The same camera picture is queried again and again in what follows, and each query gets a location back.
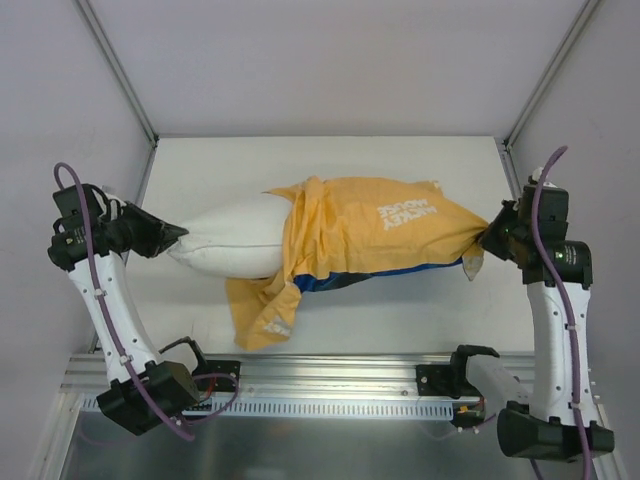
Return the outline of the white pillow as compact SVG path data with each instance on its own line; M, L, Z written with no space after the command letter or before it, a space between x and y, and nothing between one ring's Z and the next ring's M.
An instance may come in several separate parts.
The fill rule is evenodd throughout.
M292 203L260 193L217 206L188 220L188 233L167 250L179 264L227 278L259 279L277 273L283 231Z

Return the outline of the yellow Mickey Mouse pillowcase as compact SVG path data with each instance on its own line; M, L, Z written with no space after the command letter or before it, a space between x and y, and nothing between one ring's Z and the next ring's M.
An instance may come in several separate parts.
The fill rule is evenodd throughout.
M331 272L373 273L462 258L473 279L483 264L479 236L489 226L447 198L435 181L376 177L310 177L269 192L289 200L283 264L259 279L230 278L226 294L235 342L256 351L287 341L305 293L297 275L324 279Z

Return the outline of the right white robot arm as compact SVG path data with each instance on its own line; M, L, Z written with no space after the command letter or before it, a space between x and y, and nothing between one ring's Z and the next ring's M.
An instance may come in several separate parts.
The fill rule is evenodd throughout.
M593 284L586 243L570 241L569 194L540 181L506 201L479 238L488 253L514 262L530 303L534 384L527 393L492 348L461 345L451 356L450 387L477 390L497 416L502 453L573 462L611 453L613 432L600 425L589 382L586 317Z

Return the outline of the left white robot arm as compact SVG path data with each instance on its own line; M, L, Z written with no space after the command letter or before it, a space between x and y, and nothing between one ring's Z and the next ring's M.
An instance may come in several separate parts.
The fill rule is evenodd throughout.
M155 258L186 229L91 184L63 188L53 200L60 217L48 255L81 294L104 352L109 387L97 398L100 411L136 436L164 424L192 440L182 413L198 403L209 367L195 356L162 359L129 292L123 259L127 252Z

